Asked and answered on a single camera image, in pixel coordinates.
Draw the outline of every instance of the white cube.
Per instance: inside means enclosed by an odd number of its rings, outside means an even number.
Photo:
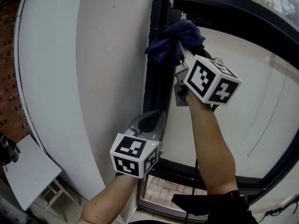
[[[195,55],[184,83],[206,104],[227,105],[242,80],[227,66]]]
[[[160,142],[117,134],[110,150],[116,172],[143,178],[158,161]]]

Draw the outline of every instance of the human arm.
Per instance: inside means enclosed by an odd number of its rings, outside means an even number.
[[[84,207],[79,224],[111,224],[130,198],[138,178],[121,175]]]
[[[235,161],[210,105],[203,104],[191,91],[186,102],[190,107],[199,171],[208,194],[238,190]]]

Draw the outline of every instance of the left forearm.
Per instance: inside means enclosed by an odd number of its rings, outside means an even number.
[[[138,178],[128,175],[116,177],[85,205],[81,219],[92,224],[112,223],[126,205],[137,182]]]

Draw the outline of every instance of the tabletop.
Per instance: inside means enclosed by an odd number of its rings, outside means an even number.
[[[61,173],[30,135],[17,143],[19,160],[4,168],[9,185],[20,206],[27,210],[33,201]]]

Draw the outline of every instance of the blue cloth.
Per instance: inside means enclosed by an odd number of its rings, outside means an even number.
[[[191,21],[183,20],[165,29],[146,48],[145,53],[161,65],[177,66],[179,65],[176,54],[177,40],[187,48],[194,48],[199,47],[205,38]]]

